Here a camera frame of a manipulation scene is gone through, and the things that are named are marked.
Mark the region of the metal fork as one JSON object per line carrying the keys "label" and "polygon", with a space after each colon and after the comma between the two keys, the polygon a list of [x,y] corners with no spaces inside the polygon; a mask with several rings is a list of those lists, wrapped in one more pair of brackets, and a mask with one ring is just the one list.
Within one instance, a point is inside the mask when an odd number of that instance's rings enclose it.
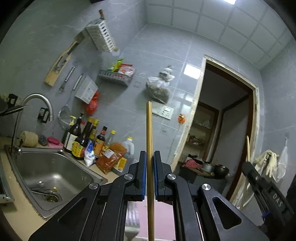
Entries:
{"label": "metal fork", "polygon": [[125,220],[125,240],[133,240],[139,233],[140,220],[136,202],[128,202]]}

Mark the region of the wooden chopstick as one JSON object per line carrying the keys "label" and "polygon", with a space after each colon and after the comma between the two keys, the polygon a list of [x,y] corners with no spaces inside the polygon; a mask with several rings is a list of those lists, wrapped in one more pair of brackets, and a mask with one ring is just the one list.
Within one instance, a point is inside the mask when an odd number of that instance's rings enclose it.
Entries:
{"label": "wooden chopstick", "polygon": [[246,136],[246,161],[250,162],[250,142],[248,136]]}
{"label": "wooden chopstick", "polygon": [[152,103],[147,102],[147,224],[148,239],[154,241],[154,170],[152,138]]}

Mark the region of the steel kitchen sink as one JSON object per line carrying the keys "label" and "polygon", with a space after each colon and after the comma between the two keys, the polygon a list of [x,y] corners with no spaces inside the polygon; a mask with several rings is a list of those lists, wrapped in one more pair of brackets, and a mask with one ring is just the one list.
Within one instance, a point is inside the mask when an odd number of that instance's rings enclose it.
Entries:
{"label": "steel kitchen sink", "polygon": [[62,149],[5,147],[12,171],[36,212],[47,220],[91,183],[108,180]]}

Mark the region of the clear hanging plastic bag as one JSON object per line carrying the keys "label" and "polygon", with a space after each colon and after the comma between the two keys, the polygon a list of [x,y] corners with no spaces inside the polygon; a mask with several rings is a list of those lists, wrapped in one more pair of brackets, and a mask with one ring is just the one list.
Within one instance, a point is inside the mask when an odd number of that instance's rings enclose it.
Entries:
{"label": "clear hanging plastic bag", "polygon": [[285,146],[280,154],[280,157],[277,158],[277,168],[273,171],[273,179],[278,183],[284,176],[287,170],[288,164],[288,151],[287,151],[287,142],[288,138],[285,137]]}

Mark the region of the dark grey cabinet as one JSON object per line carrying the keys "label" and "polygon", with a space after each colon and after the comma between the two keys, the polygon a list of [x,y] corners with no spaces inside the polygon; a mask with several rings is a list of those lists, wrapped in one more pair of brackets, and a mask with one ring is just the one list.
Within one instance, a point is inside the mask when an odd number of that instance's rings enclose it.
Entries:
{"label": "dark grey cabinet", "polygon": [[223,193],[224,188],[226,187],[226,179],[217,179],[215,176],[210,175],[203,170],[191,167],[181,167],[179,171],[179,176],[184,178],[188,183],[201,186],[204,183],[210,184],[214,187],[219,193]]}

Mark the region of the pink floral tablecloth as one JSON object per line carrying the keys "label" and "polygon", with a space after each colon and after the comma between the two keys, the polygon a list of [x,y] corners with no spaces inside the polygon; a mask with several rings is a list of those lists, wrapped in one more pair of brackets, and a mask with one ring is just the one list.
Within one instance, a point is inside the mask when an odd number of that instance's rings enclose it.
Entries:
{"label": "pink floral tablecloth", "polygon": [[[133,240],[148,240],[147,201],[136,202],[140,220],[138,235]],[[175,240],[173,208],[163,202],[154,202],[154,239]]]}

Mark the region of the black cooking pot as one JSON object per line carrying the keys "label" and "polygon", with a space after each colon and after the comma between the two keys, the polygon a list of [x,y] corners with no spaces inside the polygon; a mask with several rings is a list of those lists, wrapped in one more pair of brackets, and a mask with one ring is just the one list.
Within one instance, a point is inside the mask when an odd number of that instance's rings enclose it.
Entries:
{"label": "black cooking pot", "polygon": [[214,176],[216,178],[223,179],[228,175],[229,169],[226,166],[223,166],[221,164],[216,164],[214,166],[214,171],[213,172],[214,172]]}

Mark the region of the white rubber gloves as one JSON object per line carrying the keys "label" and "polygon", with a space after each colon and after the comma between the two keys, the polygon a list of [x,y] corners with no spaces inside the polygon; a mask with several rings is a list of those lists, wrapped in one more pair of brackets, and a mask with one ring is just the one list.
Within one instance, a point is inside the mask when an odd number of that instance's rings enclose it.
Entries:
{"label": "white rubber gloves", "polygon": [[278,157],[279,155],[271,150],[263,152],[258,158],[253,161],[256,171],[262,175],[265,171],[265,175],[271,178],[273,173],[278,167]]}

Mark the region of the dark soy sauce bottle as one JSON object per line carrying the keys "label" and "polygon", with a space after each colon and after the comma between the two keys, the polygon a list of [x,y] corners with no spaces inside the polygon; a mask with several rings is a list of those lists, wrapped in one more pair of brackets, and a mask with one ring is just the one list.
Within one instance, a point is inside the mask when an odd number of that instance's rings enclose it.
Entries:
{"label": "dark soy sauce bottle", "polygon": [[89,142],[89,133],[92,127],[94,118],[89,117],[86,123],[86,126],[83,129],[82,134],[77,137],[72,146],[72,156],[76,160],[83,160],[84,159],[84,152]]}

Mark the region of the large oil jug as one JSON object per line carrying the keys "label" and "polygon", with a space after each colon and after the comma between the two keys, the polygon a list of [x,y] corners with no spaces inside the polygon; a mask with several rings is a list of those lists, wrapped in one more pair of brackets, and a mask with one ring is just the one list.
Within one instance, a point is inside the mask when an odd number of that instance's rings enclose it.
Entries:
{"label": "large oil jug", "polygon": [[132,141],[132,137],[127,137],[127,139],[122,143],[122,145],[126,148],[126,153],[119,159],[112,169],[112,171],[118,176],[126,174],[128,172],[128,168],[134,160],[134,144]]}

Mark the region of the mesh strainer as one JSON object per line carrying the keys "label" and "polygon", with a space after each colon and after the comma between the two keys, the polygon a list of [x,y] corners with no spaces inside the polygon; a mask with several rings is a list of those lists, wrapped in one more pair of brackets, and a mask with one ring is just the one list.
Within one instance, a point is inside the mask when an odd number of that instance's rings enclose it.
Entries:
{"label": "mesh strainer", "polygon": [[69,99],[67,100],[66,104],[59,110],[58,112],[58,124],[60,126],[60,128],[62,128],[62,130],[66,130],[69,126],[70,126],[70,122],[71,122],[71,118],[70,118],[70,109],[69,109],[69,102],[72,98],[72,95],[74,93],[74,91],[76,90],[80,80],[82,79],[83,77],[83,74],[81,74],[77,81],[75,82],[71,92],[70,92],[70,96],[69,96]]}

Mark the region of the red plastic bag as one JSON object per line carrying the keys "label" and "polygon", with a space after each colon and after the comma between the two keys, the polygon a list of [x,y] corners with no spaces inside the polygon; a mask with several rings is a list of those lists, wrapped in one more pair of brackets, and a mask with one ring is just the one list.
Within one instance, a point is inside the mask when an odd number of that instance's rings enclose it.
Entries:
{"label": "red plastic bag", "polygon": [[84,110],[86,114],[92,115],[97,107],[98,107],[98,100],[99,100],[99,92],[95,92],[94,96],[92,97],[91,101],[88,104],[84,105]]}

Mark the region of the chrome faucet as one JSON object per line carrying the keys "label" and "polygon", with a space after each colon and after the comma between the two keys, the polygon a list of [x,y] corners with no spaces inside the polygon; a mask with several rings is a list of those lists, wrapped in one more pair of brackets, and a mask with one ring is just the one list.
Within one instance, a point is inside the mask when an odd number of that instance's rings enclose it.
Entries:
{"label": "chrome faucet", "polygon": [[[49,101],[49,99],[46,96],[44,96],[43,94],[33,93],[33,94],[30,94],[30,95],[26,96],[22,101],[22,105],[28,106],[29,107],[29,113],[32,114],[33,109],[34,109],[34,111],[37,111],[37,107],[39,107],[39,105],[37,105],[37,106],[30,105],[29,102],[31,100],[34,100],[34,99],[38,99],[41,102],[43,102],[43,104],[49,110],[49,121],[53,121],[54,120],[53,106],[52,106],[51,102]],[[19,126],[20,126],[20,123],[21,123],[22,115],[23,115],[23,111],[20,111],[18,113],[17,117],[16,117],[13,137],[11,139],[11,148],[10,148],[10,153],[11,154],[14,153],[15,149],[16,149],[16,136],[18,134],[18,130],[19,130]]]}

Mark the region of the black wok pan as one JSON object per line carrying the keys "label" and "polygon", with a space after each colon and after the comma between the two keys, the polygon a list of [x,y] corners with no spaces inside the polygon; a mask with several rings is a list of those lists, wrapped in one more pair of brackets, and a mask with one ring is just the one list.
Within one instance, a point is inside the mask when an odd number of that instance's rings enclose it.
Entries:
{"label": "black wok pan", "polygon": [[18,96],[10,93],[9,95],[1,95],[1,116],[18,113],[27,105],[17,105]]}

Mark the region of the wooden knife holder board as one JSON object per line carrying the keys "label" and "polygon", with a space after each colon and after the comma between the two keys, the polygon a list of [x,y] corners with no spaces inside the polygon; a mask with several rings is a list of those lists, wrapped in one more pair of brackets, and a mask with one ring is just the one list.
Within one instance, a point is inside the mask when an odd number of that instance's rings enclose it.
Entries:
{"label": "wooden knife holder board", "polygon": [[61,53],[58,59],[55,61],[51,69],[49,70],[47,76],[45,77],[44,83],[49,86],[54,86],[56,80],[58,79],[60,73],[68,63],[71,58],[72,52],[77,48],[77,46],[85,39],[85,35],[79,32],[70,47]]}

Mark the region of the orange wall hook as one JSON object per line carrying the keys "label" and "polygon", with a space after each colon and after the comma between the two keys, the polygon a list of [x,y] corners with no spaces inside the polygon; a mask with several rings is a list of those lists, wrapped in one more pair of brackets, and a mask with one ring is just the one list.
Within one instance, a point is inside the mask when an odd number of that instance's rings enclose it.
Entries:
{"label": "orange wall hook", "polygon": [[182,125],[185,123],[185,121],[186,121],[186,116],[183,113],[179,114],[178,123]]}

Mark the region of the white wall switch panel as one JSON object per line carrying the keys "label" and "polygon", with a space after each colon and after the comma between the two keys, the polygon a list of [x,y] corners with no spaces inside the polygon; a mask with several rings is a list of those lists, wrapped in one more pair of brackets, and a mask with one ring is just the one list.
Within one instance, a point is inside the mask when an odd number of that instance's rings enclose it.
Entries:
{"label": "white wall switch panel", "polygon": [[161,103],[152,101],[152,113],[167,120],[171,120],[174,109]]}

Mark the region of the white wall box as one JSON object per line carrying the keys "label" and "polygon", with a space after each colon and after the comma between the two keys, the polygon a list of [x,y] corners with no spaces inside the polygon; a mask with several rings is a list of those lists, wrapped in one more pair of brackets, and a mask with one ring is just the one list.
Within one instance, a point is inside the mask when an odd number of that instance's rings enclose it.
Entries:
{"label": "white wall box", "polygon": [[75,97],[85,102],[86,104],[90,104],[93,96],[98,90],[98,86],[95,82],[87,75],[82,81],[80,87],[78,88]]}

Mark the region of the grey wall spice shelf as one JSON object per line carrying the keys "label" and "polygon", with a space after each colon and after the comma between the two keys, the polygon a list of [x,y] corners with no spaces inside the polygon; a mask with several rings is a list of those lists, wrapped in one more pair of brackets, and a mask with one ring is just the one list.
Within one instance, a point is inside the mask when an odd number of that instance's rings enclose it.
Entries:
{"label": "grey wall spice shelf", "polygon": [[126,74],[112,72],[107,70],[100,70],[99,77],[103,80],[116,83],[121,86],[128,87],[132,82],[132,77]]}

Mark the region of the white wall basket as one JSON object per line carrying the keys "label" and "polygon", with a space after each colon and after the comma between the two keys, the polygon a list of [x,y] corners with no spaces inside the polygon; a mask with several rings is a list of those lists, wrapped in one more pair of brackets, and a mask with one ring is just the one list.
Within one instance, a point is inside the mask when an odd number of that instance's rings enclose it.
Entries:
{"label": "white wall basket", "polygon": [[116,49],[106,20],[95,19],[86,26],[90,38],[97,50],[101,52],[113,52]]}

